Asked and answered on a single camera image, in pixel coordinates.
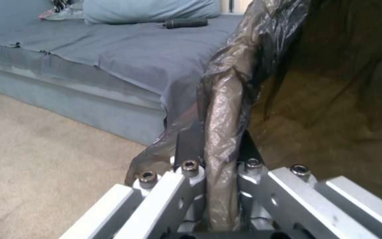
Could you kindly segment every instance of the carpet floor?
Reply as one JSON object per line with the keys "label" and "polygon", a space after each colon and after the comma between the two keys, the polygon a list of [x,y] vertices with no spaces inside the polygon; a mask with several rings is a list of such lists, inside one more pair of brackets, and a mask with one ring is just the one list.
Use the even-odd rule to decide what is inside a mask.
{"label": "carpet floor", "polygon": [[0,94],[0,238],[58,238],[144,148]]}

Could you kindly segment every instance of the socket head bolt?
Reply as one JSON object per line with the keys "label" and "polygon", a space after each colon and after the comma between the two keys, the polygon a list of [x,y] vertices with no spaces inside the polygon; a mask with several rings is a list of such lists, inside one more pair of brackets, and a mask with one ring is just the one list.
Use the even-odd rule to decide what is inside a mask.
{"label": "socket head bolt", "polygon": [[255,158],[247,159],[247,161],[245,162],[245,165],[244,165],[244,170],[247,173],[259,174],[262,172],[262,163],[258,159],[255,159]]}
{"label": "socket head bolt", "polygon": [[157,183],[157,173],[145,171],[139,175],[139,185],[143,189],[152,189]]}
{"label": "socket head bolt", "polygon": [[309,177],[312,174],[308,167],[301,164],[291,166],[290,171],[305,182],[309,180]]}
{"label": "socket head bolt", "polygon": [[185,177],[195,177],[198,175],[198,162],[196,160],[186,160],[181,165],[182,175]]}

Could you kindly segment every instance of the pillow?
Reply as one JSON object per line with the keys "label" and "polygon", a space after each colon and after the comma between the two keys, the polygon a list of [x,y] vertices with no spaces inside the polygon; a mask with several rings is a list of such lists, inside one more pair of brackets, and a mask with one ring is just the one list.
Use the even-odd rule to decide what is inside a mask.
{"label": "pillow", "polygon": [[220,0],[85,0],[88,23],[147,23],[172,18],[215,18]]}

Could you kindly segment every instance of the gray bed sheet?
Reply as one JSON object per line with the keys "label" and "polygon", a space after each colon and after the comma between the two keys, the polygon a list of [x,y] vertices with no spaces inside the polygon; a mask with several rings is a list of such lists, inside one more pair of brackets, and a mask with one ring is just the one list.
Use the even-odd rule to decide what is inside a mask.
{"label": "gray bed sheet", "polygon": [[[79,91],[83,91],[80,86],[88,86],[87,93],[90,94],[153,109],[162,108],[159,94],[121,80],[97,67],[71,62],[53,54],[0,46],[0,68],[11,72],[11,67],[30,70],[37,76],[52,79],[51,83]],[[118,92],[121,97],[112,97],[113,94],[108,92]]]}
{"label": "gray bed sheet", "polygon": [[[1,33],[0,46],[39,53],[33,56],[37,63],[24,60],[32,71],[65,77],[70,77],[66,73],[80,72],[73,73],[71,65],[56,62],[57,58],[51,57],[55,55],[78,63],[76,68],[82,68],[81,63],[117,78],[89,77],[90,82],[98,81],[100,85],[104,81],[101,84],[117,90],[123,80],[149,92],[142,96],[148,100],[160,96],[170,124],[194,103],[196,82],[206,63],[241,19],[240,15],[222,15],[210,19],[206,27],[169,30],[157,23],[87,25],[81,20],[35,21],[21,30]],[[0,59],[16,62],[6,56],[6,50],[0,49]]]}

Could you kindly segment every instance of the plastic bag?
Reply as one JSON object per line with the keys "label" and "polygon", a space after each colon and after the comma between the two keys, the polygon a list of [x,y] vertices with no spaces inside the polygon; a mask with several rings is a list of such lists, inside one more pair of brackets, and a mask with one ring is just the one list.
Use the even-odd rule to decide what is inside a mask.
{"label": "plastic bag", "polygon": [[239,226],[236,166],[241,136],[259,86],[276,74],[306,18],[310,0],[254,0],[235,32],[211,59],[197,87],[197,103],[133,159],[125,183],[144,170],[171,169],[176,137],[200,125],[196,145],[204,142],[207,211],[212,230]]}

